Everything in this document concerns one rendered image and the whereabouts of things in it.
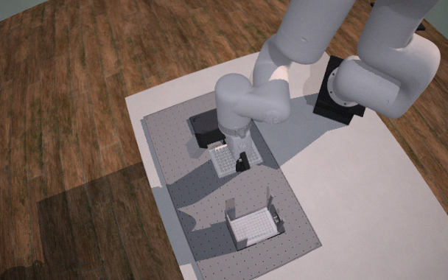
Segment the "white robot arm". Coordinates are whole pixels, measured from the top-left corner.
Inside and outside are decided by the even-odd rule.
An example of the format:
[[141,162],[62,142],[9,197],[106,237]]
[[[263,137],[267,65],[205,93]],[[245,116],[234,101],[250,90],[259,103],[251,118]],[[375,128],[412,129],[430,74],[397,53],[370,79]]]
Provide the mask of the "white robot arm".
[[[265,41],[256,59],[253,86],[237,73],[217,81],[214,92],[221,131],[243,139],[251,119],[271,124],[287,121],[292,62],[319,61],[355,1],[291,0],[277,33]],[[329,75],[330,97],[344,107],[359,104],[391,119],[402,116],[439,67],[438,47],[414,33],[439,1],[376,0],[358,40],[358,56],[347,57]],[[220,129],[195,133],[186,143],[189,157],[199,159],[208,144],[226,139]]]

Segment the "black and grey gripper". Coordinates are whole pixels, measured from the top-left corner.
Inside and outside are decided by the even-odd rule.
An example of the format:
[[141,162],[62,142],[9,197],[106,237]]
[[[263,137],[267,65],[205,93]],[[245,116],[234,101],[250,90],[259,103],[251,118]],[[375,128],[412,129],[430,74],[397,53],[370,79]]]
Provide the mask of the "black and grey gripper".
[[[226,139],[223,139],[223,144],[227,144],[233,159],[237,162],[236,171],[244,172],[245,170],[250,169],[251,167],[247,159],[247,157],[252,155],[252,141],[251,141],[250,128],[246,132],[246,137],[243,139],[241,139],[240,136],[236,137],[227,135],[224,132],[222,133],[226,137]],[[239,162],[239,159],[242,159],[242,161]]]

